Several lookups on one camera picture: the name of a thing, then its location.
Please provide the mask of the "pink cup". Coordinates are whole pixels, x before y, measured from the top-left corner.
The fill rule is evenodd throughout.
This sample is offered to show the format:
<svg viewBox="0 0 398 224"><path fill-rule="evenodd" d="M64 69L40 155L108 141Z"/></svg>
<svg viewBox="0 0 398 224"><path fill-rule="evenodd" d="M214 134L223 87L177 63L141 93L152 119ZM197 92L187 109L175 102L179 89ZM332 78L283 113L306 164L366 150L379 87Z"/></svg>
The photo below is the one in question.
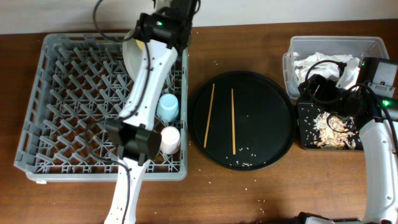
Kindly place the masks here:
<svg viewBox="0 0 398 224"><path fill-rule="evenodd" d="M162 139L160 150L166 154L174 154L180 149L180 131L173 127L167 126L160 132Z"/></svg>

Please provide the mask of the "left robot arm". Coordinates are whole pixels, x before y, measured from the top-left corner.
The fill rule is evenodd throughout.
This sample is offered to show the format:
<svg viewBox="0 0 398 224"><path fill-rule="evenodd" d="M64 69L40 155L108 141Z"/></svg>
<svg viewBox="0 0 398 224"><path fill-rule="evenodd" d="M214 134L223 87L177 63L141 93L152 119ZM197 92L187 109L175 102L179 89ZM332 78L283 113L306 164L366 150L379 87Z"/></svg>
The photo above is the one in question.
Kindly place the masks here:
<svg viewBox="0 0 398 224"><path fill-rule="evenodd" d="M200 6L198 0L156 1L155 11L142 13L120 41L134 84L118 117L105 125L118 148L118 178L105 223L136 221L143 176L161 143L161 135L153 130L158 100L171 66L190 43L192 20Z"/></svg>

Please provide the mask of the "white napkin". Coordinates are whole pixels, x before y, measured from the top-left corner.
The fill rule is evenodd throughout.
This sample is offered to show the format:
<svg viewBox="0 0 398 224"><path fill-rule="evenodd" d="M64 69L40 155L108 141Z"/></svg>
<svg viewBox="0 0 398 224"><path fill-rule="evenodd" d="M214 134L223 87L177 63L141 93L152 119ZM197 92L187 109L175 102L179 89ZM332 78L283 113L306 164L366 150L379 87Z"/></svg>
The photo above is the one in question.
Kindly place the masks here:
<svg viewBox="0 0 398 224"><path fill-rule="evenodd" d="M356 84L361 62L359 58L352 56L351 54L343 55L325 55L320 52L315 52L313 55L308 56L305 59L301 59L294 62L295 78L298 84L305 81L305 76L309 68L316 62L323 60L333 60L336 62L346 63L347 66L344 69L342 76L340 76L340 70L334 63L321 63L317 65L309 74L309 78L314 74L321 75L326 79L337 81L337 88L344 88L345 90L351 88Z"/></svg>

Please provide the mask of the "yellow bowl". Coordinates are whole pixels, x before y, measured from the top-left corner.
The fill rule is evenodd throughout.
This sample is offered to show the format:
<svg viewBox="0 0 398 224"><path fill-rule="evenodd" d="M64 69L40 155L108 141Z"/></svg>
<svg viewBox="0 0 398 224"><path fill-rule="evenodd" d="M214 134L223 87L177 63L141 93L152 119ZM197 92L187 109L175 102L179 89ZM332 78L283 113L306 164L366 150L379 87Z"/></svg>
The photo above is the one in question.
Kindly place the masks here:
<svg viewBox="0 0 398 224"><path fill-rule="evenodd" d="M144 43L142 42L142 41L140 41L140 40L136 40L136 44L137 44L137 47L139 48L139 50L141 51L141 52L143 52L144 51Z"/></svg>

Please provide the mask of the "grey plate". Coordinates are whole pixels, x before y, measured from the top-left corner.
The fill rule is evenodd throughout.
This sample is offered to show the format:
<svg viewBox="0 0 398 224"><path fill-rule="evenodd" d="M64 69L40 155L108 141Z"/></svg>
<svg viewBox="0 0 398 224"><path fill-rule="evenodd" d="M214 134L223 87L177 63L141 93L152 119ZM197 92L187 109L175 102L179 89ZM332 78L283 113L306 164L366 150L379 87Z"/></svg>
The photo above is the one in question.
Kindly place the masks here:
<svg viewBox="0 0 398 224"><path fill-rule="evenodd" d="M136 39L123 42L123 60L125 68L133 81L135 81L138 76L142 56L143 52L137 47Z"/></svg>

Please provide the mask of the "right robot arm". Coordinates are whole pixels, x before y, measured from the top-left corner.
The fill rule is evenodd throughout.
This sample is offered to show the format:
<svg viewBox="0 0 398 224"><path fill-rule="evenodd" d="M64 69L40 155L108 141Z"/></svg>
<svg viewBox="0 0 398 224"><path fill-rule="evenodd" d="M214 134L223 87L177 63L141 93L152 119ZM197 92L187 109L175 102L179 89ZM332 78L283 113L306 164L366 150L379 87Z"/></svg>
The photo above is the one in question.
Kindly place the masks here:
<svg viewBox="0 0 398 224"><path fill-rule="evenodd" d="M363 223L397 223L397 62L365 57L301 63L300 143L306 149L362 151Z"/></svg>

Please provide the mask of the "light blue cup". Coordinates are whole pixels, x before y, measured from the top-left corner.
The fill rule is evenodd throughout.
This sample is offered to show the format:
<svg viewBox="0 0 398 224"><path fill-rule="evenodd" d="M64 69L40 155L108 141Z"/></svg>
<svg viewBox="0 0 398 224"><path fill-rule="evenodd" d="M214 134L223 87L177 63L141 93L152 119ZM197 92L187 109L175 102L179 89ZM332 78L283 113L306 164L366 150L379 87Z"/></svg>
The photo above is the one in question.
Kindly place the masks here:
<svg viewBox="0 0 398 224"><path fill-rule="evenodd" d="M178 117L179 104L175 95L167 93L159 98L157 116L162 121L172 122Z"/></svg>

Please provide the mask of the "food scraps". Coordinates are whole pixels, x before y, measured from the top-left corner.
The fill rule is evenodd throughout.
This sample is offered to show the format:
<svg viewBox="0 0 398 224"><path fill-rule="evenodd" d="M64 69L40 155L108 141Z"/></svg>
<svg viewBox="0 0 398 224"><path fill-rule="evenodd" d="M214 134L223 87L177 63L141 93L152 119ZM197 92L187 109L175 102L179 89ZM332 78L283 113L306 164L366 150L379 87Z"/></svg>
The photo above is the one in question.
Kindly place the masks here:
<svg viewBox="0 0 398 224"><path fill-rule="evenodd" d="M313 120L310 142L316 149L356 150L359 131L352 117L340 117L323 112Z"/></svg>

